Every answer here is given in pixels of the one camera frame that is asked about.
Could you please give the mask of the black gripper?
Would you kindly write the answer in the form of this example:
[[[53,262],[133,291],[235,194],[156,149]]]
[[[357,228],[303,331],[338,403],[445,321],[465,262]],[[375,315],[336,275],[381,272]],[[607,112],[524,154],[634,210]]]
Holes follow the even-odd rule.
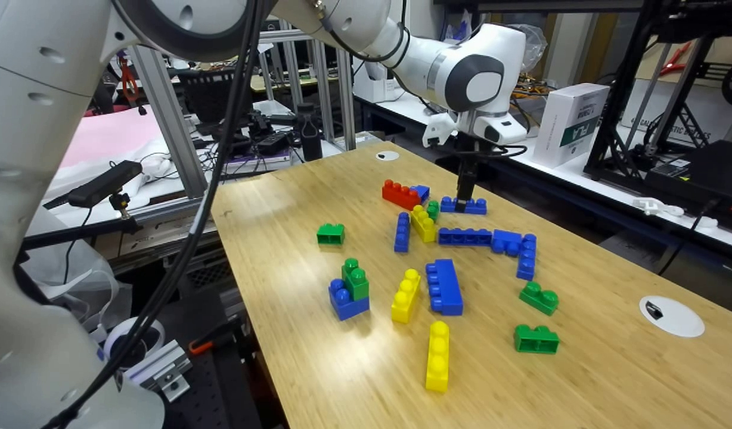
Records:
[[[471,199],[477,182],[477,139],[468,132],[458,135],[458,198]]]

